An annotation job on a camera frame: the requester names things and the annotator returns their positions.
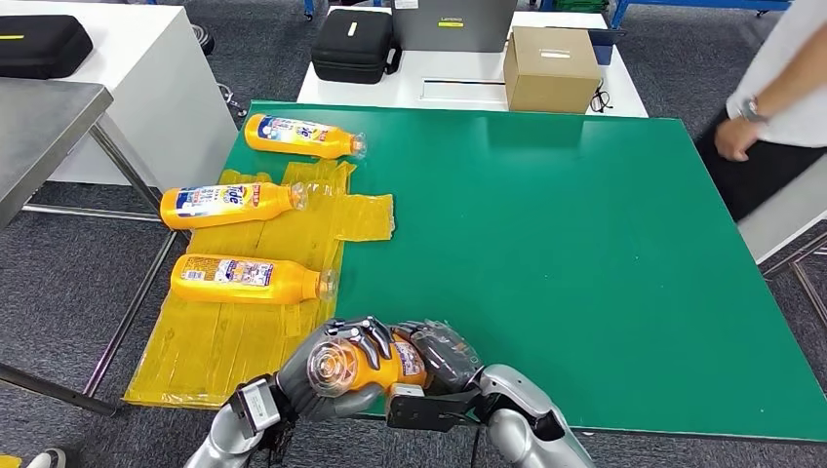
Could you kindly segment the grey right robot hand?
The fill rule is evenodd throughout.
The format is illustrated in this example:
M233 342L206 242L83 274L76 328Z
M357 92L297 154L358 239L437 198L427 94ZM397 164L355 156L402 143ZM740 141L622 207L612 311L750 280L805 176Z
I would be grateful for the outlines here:
M391 330L410 343L427 371L427 393L460 393L483 367L475 349L450 325L442 321L405 321Z

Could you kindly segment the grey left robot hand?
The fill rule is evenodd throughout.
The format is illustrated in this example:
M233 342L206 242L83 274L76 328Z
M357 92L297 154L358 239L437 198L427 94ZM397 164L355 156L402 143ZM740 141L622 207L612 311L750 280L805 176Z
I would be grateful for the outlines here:
M382 387L375 383L335 398L320 396L313 390L307 375L307 360L314 346L331 336L353 341L366 352L374 370L379 368L380 358L390 357L391 331L375 317L360 320L333 318L324 322L305 338L275 374L277 386L289 402L292 413L308 420L343 418L368 410L383 393Z

